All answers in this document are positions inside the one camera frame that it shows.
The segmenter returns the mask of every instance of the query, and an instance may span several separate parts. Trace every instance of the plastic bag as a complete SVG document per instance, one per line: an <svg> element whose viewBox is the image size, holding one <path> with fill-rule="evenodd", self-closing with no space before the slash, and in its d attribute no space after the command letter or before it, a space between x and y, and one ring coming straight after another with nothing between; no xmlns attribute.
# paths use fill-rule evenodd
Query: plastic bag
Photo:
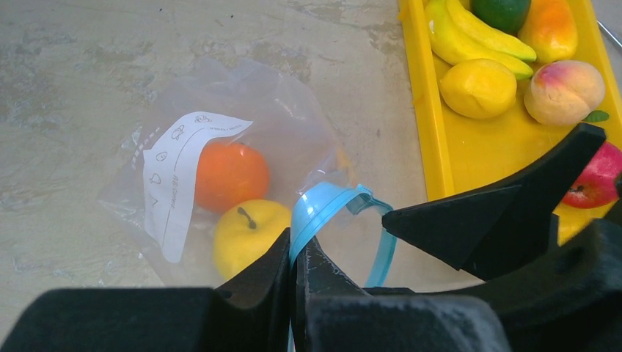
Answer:
<svg viewBox="0 0 622 352"><path fill-rule="evenodd" d="M214 144L220 144L220 151L202 166L202 153ZM219 162L231 155L222 150L233 145L242 153L250 148L263 156L269 173L263 198L288 210L321 182L356 185L332 126L304 84L245 59L231 71L211 59L202 60L196 70L176 78L158 96L144 118L136 152L98 197L140 245L165 285L215 287L228 279L214 257L218 255L215 231L225 216L222 210L196 204L200 200L197 168L207 167L209 172L222 168ZM259 169L251 173L262 174ZM225 175L221 172L217 181L234 182L237 175L223 170ZM218 189L209 191L211 196L222 196ZM231 219L252 221L244 211L238 208ZM352 213L340 211L318 239L325 252L362 285L373 264L381 222L372 210L353 220ZM271 235L276 239L279 234ZM238 245L240 252L245 250L246 243Z"/></svg>

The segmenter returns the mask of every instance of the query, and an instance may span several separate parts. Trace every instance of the avocado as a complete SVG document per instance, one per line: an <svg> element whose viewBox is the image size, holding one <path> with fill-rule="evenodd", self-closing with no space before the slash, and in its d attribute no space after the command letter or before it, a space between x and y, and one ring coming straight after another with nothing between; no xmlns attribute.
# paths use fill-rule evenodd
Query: avocado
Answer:
<svg viewBox="0 0 622 352"><path fill-rule="evenodd" d="M471 11L490 27L516 35L523 26L531 0L471 0Z"/></svg>

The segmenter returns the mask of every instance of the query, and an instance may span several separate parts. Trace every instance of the red apple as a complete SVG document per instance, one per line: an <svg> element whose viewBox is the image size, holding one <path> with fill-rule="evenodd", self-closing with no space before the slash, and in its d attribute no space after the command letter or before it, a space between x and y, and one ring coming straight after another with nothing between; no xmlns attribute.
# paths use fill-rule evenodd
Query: red apple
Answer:
<svg viewBox="0 0 622 352"><path fill-rule="evenodd" d="M615 188L622 172L622 151L605 142L574 181L562 202L575 208L590 209L618 199Z"/></svg>

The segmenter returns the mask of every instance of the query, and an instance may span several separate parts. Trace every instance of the ziplock bag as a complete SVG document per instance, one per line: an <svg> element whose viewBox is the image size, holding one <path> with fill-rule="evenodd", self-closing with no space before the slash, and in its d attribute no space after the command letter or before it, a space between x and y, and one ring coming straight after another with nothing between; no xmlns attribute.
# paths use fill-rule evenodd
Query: ziplock bag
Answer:
<svg viewBox="0 0 622 352"><path fill-rule="evenodd" d="M332 126L300 81L246 59L232 70L204 59L158 96L142 126L135 153L98 200L165 285L226 282L290 226L295 206L293 227L308 231L305 217L323 221L312 235L321 228L323 250L357 284L367 282L380 215L355 205L370 192L352 186ZM316 187L354 193L323 219L304 214Z"/></svg>

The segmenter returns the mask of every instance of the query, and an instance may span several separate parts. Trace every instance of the tray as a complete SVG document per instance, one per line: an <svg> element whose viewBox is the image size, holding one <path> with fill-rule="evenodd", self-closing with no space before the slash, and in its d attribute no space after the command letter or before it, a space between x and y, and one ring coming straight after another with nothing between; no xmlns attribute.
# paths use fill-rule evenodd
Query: tray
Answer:
<svg viewBox="0 0 622 352"><path fill-rule="evenodd" d="M622 100L589 0L568 2L577 22L579 47L574 59L591 63L603 75L607 91L598 107L611 118L595 125L607 140L622 147ZM492 120L472 120L450 110L440 98L438 79L450 66L433 54L424 6L427 0L400 0L406 57L417 115L428 200L448 197L500 180L531 164L571 129L537 123L523 106L528 80L519 82L516 104ZM602 217L612 204L580 210L559 204L559 244L590 219Z"/></svg>

